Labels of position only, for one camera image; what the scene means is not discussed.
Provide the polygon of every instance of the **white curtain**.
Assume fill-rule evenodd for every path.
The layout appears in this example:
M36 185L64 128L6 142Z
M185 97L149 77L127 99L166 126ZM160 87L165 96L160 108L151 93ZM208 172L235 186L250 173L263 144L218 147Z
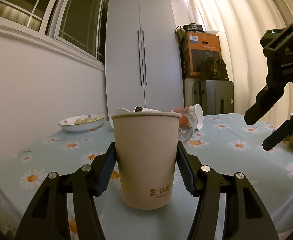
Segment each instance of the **white curtain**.
M244 114L265 86L267 63L259 41L267 30L286 27L283 16L273 0L188 0L188 5L192 22L220 31L222 57L234 82L234 111ZM262 121L279 126L292 112L293 84L290 83Z

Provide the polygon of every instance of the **paper cup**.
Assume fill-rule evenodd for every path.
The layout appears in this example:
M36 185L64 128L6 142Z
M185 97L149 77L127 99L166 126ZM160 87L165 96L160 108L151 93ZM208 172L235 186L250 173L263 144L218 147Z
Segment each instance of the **paper cup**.
M133 112L111 117L123 200L137 209L171 201L181 114Z
M149 109L145 107L136 106L134 112L161 112L160 110Z
M196 116L198 118L198 125L196 128L197 128L197 130L201 130L203 127L203 122L204 122L204 115L203 115L202 107L199 104L196 104L195 106L188 106L185 108L179 108L179 109L175 109L173 111L176 112L176 111L183 110L183 109L189 109L196 114Z
M125 114L125 113L130 113L131 111L129 111L129 110L127 110L127 109L125 109L125 108L117 108L117 109L115 109L113 112L112 112L112 114L110 115L110 116L113 116L113 115L115 115L115 114ZM112 119L110 119L110 124L111 124L111 126L112 126L112 128L113 128L113 120Z

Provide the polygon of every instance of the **white wardrobe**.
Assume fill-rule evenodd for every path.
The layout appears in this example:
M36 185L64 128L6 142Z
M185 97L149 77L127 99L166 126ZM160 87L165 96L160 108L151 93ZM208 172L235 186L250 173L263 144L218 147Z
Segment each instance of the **white wardrobe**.
M110 0L106 31L109 117L135 106L171 111L184 106L170 0Z

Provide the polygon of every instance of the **orange box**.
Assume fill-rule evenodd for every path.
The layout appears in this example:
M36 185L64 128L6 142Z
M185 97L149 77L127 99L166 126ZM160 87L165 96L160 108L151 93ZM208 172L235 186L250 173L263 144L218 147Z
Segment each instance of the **orange box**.
M184 78L200 77L206 80L201 76L202 62L207 57L213 57L215 61L222 57L219 37L199 32L186 32L183 40L180 49Z

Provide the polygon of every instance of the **table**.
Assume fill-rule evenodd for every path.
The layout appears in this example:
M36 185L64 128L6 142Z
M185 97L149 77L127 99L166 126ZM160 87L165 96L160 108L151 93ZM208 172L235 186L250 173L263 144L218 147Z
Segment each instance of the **table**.
M263 139L274 128L263 122L246 125L240 114L205 116L203 128L196 130L184 146L188 153L198 156L202 164L219 173L243 172L280 233L293 228L293 148L283 141L270 152L263 150ZM0 208L5 210L5 219L12 230L17 228L48 173L73 173L105 153L113 140L109 122L85 133L61 130L0 163ZM189 233L198 198L185 190L176 165L171 203L157 210L133 209L122 200L116 165L108 189L95 198L95 203L106 239L183 240ZM224 205L222 196L216 239L222 235ZM68 208L71 237L78 239L72 194L68 195Z

